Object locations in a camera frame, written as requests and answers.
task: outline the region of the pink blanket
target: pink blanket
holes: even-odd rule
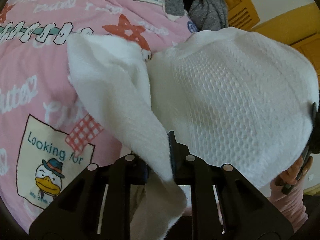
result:
[[[111,164],[121,149],[85,118],[68,78],[67,36],[118,35],[148,59],[193,29],[186,16],[171,22],[161,6],[133,0],[9,0],[0,23],[0,196],[28,231],[89,163]],[[90,141],[76,156],[66,137],[83,122]]]

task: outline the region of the cartoon duck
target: cartoon duck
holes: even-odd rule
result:
[[[47,201],[53,201],[61,192],[63,163],[52,158],[45,162],[42,160],[42,165],[40,165],[36,170],[36,185],[39,190],[39,197],[41,199],[46,197]]]

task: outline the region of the orange star print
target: orange star print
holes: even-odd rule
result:
[[[0,23],[3,23],[7,19],[7,12],[12,9],[13,5],[8,6],[8,3],[5,4],[1,13],[0,13]]]
[[[103,28],[111,34],[125,38],[127,41],[135,41],[145,50],[150,50],[149,44],[141,35],[146,29],[140,25],[131,25],[123,14],[119,17],[118,25],[104,25]],[[125,31],[132,31],[132,33],[127,35]]]

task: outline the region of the sweater sleeve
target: sweater sleeve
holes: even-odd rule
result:
[[[275,179],[271,182],[270,202],[290,221],[296,232],[308,219],[306,207],[303,205],[303,180],[292,189],[289,195],[281,192],[282,186],[276,186]]]

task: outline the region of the yellow beak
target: yellow beak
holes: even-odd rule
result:
[[[45,193],[49,193],[50,195],[58,195],[61,189],[52,183],[49,176],[42,178],[36,178],[36,185],[39,189],[41,189]]]

